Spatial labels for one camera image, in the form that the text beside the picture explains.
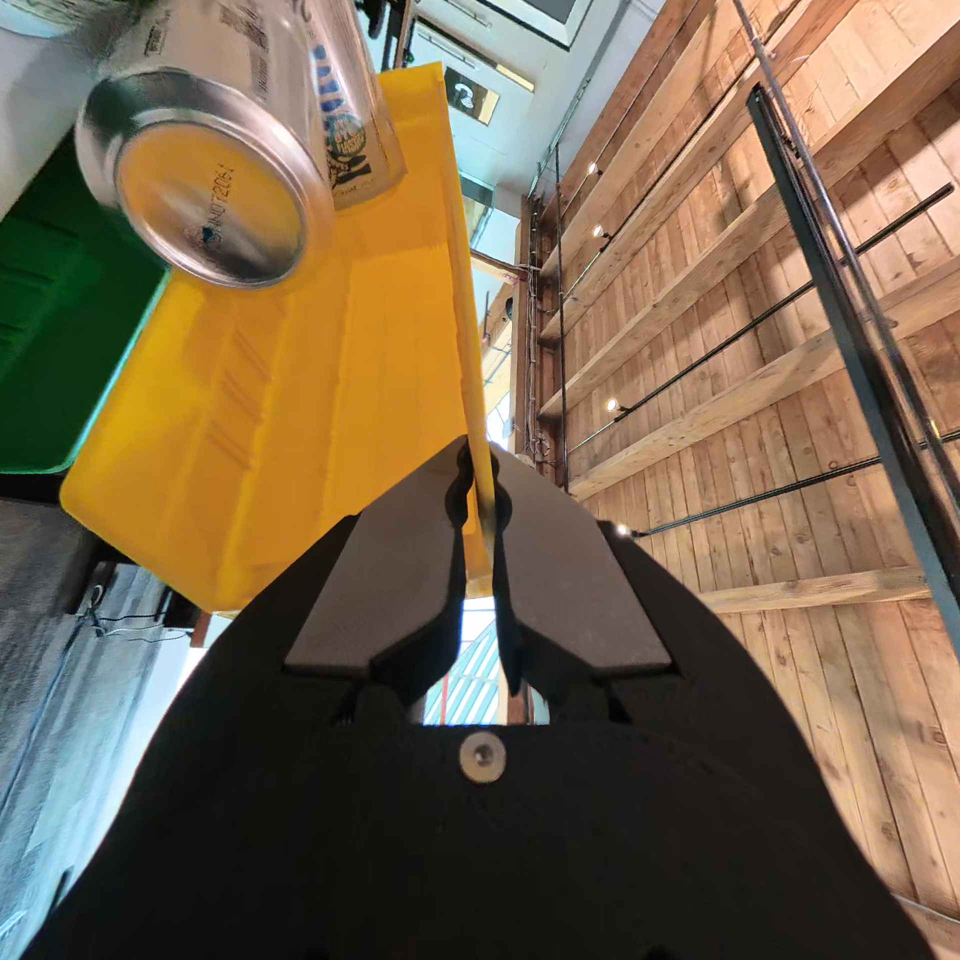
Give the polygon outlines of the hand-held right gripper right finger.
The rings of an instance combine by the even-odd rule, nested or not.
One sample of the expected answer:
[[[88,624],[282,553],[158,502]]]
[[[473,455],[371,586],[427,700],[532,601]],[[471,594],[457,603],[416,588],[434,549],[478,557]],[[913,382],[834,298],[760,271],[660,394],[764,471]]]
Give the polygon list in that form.
[[[590,682],[663,673],[671,655],[600,525],[533,467],[492,446],[496,529],[492,592],[500,663],[566,697]]]

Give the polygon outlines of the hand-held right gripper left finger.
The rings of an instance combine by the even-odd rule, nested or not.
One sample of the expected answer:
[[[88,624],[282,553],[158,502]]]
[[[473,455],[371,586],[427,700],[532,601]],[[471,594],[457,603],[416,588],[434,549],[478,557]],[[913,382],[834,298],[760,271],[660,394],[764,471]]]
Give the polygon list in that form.
[[[473,485],[461,437],[362,510],[284,668],[424,698],[459,650]]]

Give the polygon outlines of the yellow plastic bin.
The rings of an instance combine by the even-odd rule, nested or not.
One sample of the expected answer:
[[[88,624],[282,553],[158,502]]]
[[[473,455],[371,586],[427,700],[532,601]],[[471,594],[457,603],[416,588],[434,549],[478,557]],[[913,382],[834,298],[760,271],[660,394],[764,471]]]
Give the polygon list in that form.
[[[486,452],[471,248],[442,66],[379,76],[407,164],[262,291],[174,271],[62,482],[66,513],[238,611],[467,435]]]

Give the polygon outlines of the green plastic bin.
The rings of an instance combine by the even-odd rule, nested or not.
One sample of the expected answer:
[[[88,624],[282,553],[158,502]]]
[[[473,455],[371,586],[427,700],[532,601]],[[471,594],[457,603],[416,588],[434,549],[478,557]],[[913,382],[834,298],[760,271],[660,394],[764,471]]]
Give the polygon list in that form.
[[[169,273],[90,194],[74,131],[1,225],[1,473],[60,474]]]

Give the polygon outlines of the white blue striped can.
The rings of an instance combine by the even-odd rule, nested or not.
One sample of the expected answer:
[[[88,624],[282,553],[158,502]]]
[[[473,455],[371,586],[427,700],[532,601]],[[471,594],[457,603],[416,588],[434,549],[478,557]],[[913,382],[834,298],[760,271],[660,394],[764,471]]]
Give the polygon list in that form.
[[[262,289],[406,162],[356,2],[145,2],[78,113],[98,204],[171,266]]]

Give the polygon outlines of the black metal rail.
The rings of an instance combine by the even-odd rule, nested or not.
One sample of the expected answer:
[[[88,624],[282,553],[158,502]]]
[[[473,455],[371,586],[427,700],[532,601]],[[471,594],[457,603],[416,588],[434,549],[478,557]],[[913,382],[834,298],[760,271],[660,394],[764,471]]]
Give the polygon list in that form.
[[[826,192],[756,84],[748,111],[943,625],[958,647],[958,475]]]

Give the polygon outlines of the framed wall sign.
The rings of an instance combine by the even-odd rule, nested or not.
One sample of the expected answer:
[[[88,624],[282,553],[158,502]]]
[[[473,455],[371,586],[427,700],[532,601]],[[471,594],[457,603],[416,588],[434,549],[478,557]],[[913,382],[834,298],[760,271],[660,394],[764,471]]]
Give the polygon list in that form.
[[[446,98],[450,109],[487,127],[498,106],[500,94],[451,66],[443,67]]]

